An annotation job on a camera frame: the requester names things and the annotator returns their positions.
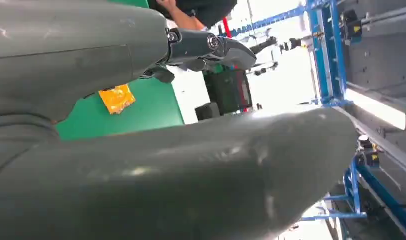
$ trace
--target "green workbench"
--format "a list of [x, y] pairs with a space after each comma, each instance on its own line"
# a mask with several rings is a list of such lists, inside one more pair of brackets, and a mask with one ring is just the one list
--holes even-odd
[[[113, 0], [147, 8], [146, 0]], [[129, 83], [136, 102], [120, 115], [110, 115], [100, 96], [78, 101], [67, 120], [57, 125], [63, 140], [94, 138], [182, 125], [182, 115], [171, 84], [157, 79], [138, 79]]]

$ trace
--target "fluorescent light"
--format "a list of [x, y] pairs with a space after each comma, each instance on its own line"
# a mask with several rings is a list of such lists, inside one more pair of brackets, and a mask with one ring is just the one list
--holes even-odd
[[368, 98], [351, 89], [346, 91], [346, 99], [352, 101], [356, 106], [374, 115], [375, 117], [404, 130], [406, 128], [406, 115], [388, 105]]

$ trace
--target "gray plastic part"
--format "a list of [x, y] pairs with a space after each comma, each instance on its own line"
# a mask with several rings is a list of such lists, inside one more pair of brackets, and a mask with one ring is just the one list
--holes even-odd
[[0, 239], [272, 239], [342, 177], [333, 109], [44, 141], [0, 169]]
[[165, 18], [102, 2], [0, 1], [0, 116], [59, 122], [78, 99], [166, 56]]

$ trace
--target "gray metal panel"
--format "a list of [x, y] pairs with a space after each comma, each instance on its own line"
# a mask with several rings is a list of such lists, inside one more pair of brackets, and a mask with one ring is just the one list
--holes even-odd
[[166, 53], [165, 18], [103, 2], [0, 1], [0, 58], [133, 45]]
[[0, 58], [0, 116], [59, 122], [78, 99], [131, 81], [131, 66], [126, 46]]
[[342, 177], [355, 139], [317, 109], [43, 143], [0, 173], [0, 239], [271, 239]]

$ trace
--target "blue steel beam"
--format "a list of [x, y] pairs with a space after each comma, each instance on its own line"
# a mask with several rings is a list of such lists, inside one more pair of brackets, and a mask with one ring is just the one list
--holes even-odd
[[319, 216], [305, 216], [300, 219], [300, 221], [316, 221], [316, 220], [325, 220], [325, 219], [364, 219], [366, 218], [366, 213], [331, 213], [326, 215]]
[[396, 217], [399, 224], [406, 230], [406, 211], [400, 207], [400, 204], [364, 165], [358, 165], [356, 168], [372, 191], [381, 199], [390, 212]]
[[330, 3], [330, 10], [331, 10], [331, 19], [332, 19], [332, 31], [334, 34], [334, 42], [335, 42], [335, 52], [337, 57], [337, 66], [338, 66], [338, 74], [340, 78], [340, 90], [342, 96], [344, 96], [346, 92], [346, 84], [347, 84], [347, 76], [346, 76], [346, 69], [344, 67], [344, 57], [343, 57], [343, 48], [341, 45], [341, 35], [340, 35], [340, 27], [338, 25], [338, 8], [337, 8], [337, 0], [331, 0]]
[[[239, 27], [237, 29], [231, 30], [231, 35], [232, 37], [236, 37], [239, 34], [247, 33], [252, 30], [260, 29], [275, 23], [278, 23], [280, 21], [284, 21], [290, 18], [298, 17], [304, 14], [304, 12], [308, 12], [310, 10], [316, 9], [318, 7], [322, 7], [325, 4], [329, 3], [329, 0], [313, 0], [310, 1], [310, 4], [307, 4], [306, 6], [298, 6], [290, 11], [283, 12], [281, 14], [268, 17], [266, 19], [257, 21], [253, 24], [248, 24], [246, 26]], [[220, 34], [219, 36], [221, 37], [226, 37], [225, 33]]]

